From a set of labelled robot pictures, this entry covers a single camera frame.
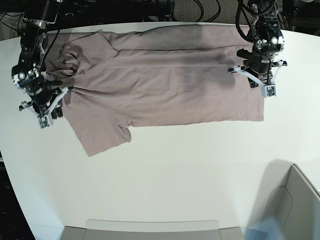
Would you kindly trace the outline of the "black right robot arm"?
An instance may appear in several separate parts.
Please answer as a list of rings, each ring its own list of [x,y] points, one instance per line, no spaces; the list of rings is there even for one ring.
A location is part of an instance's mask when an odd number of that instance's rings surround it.
[[[26,26],[20,38],[21,53],[11,69],[12,83],[30,97],[19,110],[34,111],[40,121],[63,117],[62,99],[69,91],[58,77],[47,76],[46,58],[56,38],[49,40],[48,25],[55,24],[62,1],[28,0],[23,19]]]

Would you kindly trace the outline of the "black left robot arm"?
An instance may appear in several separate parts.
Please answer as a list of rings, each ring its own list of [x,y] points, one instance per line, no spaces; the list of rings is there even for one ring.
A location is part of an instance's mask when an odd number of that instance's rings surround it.
[[[284,48],[276,0],[238,1],[235,26],[243,40],[252,43],[252,50],[240,49],[236,55],[244,59],[243,69],[262,81],[272,84],[271,68],[275,56]]]

